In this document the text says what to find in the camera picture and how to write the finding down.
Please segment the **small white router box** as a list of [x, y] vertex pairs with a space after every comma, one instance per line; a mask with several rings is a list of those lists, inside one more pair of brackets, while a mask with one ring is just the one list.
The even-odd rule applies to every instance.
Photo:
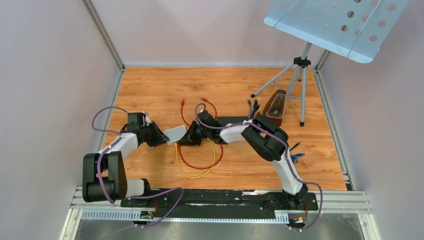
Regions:
[[187, 129], [185, 125], [180, 125], [177, 127], [173, 127], [170, 129], [165, 130], [164, 135], [169, 138], [169, 140], [166, 141], [168, 145], [172, 145], [179, 141], [186, 133]]

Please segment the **black network switch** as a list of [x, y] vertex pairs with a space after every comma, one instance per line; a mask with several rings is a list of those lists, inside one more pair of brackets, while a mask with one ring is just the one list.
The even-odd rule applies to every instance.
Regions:
[[248, 121], [249, 118], [247, 116], [218, 116], [216, 120], [221, 126], [226, 126], [228, 124], [237, 124]]

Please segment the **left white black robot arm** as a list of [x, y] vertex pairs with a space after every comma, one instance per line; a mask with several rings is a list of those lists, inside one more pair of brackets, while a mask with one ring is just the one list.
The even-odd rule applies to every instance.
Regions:
[[124, 160], [141, 144], [157, 147], [169, 138], [144, 112], [129, 113], [127, 124], [116, 139], [103, 150], [83, 158], [82, 197], [85, 202], [108, 201], [133, 197], [140, 206], [153, 201], [150, 184], [145, 178], [127, 178]]

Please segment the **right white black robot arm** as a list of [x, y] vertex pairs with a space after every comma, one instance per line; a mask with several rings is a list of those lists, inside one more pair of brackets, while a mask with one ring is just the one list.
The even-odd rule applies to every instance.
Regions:
[[218, 145], [246, 141], [261, 158], [272, 163], [286, 194], [286, 204], [292, 209], [298, 209], [305, 203], [308, 187], [301, 180], [291, 159], [289, 137], [265, 116], [258, 114], [250, 120], [224, 125], [208, 111], [202, 111], [177, 144], [199, 146], [203, 139], [210, 139]]

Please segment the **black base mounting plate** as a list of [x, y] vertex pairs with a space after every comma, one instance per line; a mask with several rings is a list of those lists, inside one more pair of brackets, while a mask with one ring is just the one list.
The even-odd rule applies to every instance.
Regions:
[[147, 193], [152, 199], [123, 199], [124, 208], [154, 208], [156, 217], [197, 219], [271, 219], [275, 211], [316, 211], [314, 193], [295, 203], [284, 191], [257, 193], [253, 190], [159, 188]]

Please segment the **brown wooden metronome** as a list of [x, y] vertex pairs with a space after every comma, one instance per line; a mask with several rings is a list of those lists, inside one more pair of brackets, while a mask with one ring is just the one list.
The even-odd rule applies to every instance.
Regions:
[[270, 97], [263, 109], [263, 115], [278, 127], [283, 122], [285, 99], [286, 91], [279, 89]]

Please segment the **silver music stand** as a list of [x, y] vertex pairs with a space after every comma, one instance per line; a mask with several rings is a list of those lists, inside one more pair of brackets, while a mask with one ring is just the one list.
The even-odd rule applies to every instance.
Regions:
[[264, 23], [306, 41], [300, 57], [290, 64], [306, 77], [311, 64], [311, 46], [346, 57], [361, 64], [374, 60], [391, 29], [407, 7], [407, 0], [272, 0]]

